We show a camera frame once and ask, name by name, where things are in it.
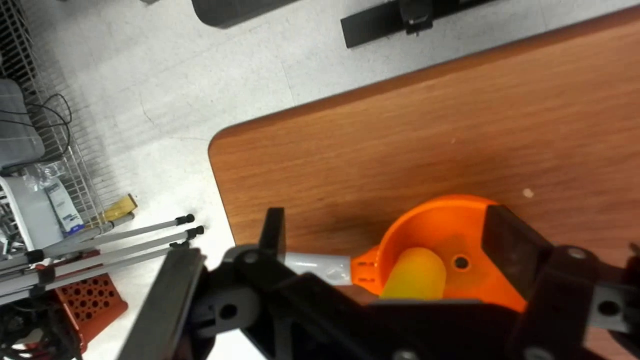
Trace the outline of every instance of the wire rack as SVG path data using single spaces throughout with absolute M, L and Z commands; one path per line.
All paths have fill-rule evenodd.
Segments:
M 32 26 L 34 21 L 30 21 L 30 11 L 24 9 L 21 0 L 0 0 L 0 76 L 13 79 L 23 88 L 26 105 L 42 105 L 51 95 L 65 92 L 67 85 L 47 68 L 47 53 L 34 53 L 30 35 Z M 53 103 L 51 107 L 60 114 L 67 112 L 60 105 Z M 28 107 L 28 112 L 45 143 L 47 155 L 67 152 L 62 159 L 65 174 L 60 181 L 84 219 L 86 230 L 103 233 L 104 224 L 84 176 L 86 170 L 77 149 L 67 147 L 68 139 L 65 126 L 53 126 L 58 120 L 42 108 Z

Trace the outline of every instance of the gray floor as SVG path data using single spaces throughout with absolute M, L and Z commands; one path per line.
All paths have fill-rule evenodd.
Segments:
M 356 51 L 344 49 L 338 21 L 372 0 L 300 0 L 226 32 L 201 25 L 191 2 L 24 2 L 47 56 L 45 79 L 77 110 L 77 150 L 99 202 L 132 192 L 143 206 L 135 227 L 197 212 L 208 227 L 199 247 L 217 267 L 232 247 L 207 159 L 221 129 L 638 0 L 497 0 L 419 39 L 398 35 Z M 157 270 L 148 262 L 112 274 L 130 311 L 86 359 L 116 359 Z M 259 356 L 230 335 L 213 359 Z

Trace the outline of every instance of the wooden table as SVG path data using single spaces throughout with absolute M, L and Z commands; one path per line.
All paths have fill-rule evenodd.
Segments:
M 287 206 L 290 250 L 360 254 L 412 206 L 471 192 L 625 265 L 640 241 L 640 9 L 228 129 L 211 163 L 238 243 Z

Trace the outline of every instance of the small hole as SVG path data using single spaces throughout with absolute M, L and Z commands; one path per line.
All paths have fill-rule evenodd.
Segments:
M 230 321 L 238 314 L 238 308 L 234 305 L 226 305 L 221 308 L 221 318 L 223 321 Z
M 458 270 L 468 270 L 468 260 L 465 259 L 465 257 L 456 257 L 454 259 L 454 267 L 458 269 Z
M 617 317 L 621 314 L 621 307 L 617 302 L 607 300 L 598 305 L 598 312 L 605 317 Z

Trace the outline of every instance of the orange plastic part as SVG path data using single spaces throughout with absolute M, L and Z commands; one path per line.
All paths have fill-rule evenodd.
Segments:
M 80 337 L 82 352 L 128 308 L 108 274 L 56 289 L 56 296 Z
M 527 302 L 482 250 L 487 208 L 478 196 L 443 196 L 400 217 L 381 247 L 353 260 L 353 283 L 381 296 L 408 249 L 428 249 L 446 265 L 444 300 L 482 300 L 522 312 Z

